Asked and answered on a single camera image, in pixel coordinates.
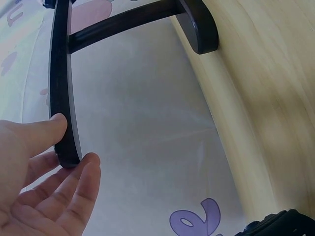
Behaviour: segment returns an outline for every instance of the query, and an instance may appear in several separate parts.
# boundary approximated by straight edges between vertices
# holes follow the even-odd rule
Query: black strap
[[[261,222],[249,224],[236,236],[314,236],[315,221],[297,210],[270,214]]]

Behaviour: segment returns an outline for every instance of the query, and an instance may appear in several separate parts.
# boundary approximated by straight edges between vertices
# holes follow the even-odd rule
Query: fingernail
[[[63,120],[63,119],[65,119],[65,117],[61,113],[57,113],[50,118],[50,120]]]

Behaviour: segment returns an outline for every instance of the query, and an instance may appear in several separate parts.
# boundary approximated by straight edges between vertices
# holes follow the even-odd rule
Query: light wooden surface
[[[288,208],[315,217],[315,1],[204,2],[218,26],[218,51],[195,54],[172,20],[248,220]]]

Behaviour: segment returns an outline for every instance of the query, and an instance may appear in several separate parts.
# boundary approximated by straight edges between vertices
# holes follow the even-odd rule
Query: bed sheet
[[[72,31],[149,2],[78,0]],[[1,119],[48,118],[52,19],[36,0],[0,4]],[[84,235],[231,236],[244,228],[216,127],[169,19],[74,53],[72,77],[82,153],[98,153],[102,169]]]

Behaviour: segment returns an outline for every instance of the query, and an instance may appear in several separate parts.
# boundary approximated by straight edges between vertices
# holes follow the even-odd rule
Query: black wooden frame
[[[54,6],[45,5],[55,9],[49,62],[50,116],[62,113],[68,121],[65,136],[55,145],[60,164],[65,168],[75,167],[82,159],[72,90],[72,53],[122,31],[173,15],[196,53],[212,52],[219,46],[215,21],[202,0],[160,0],[70,34],[72,2],[57,0]]]

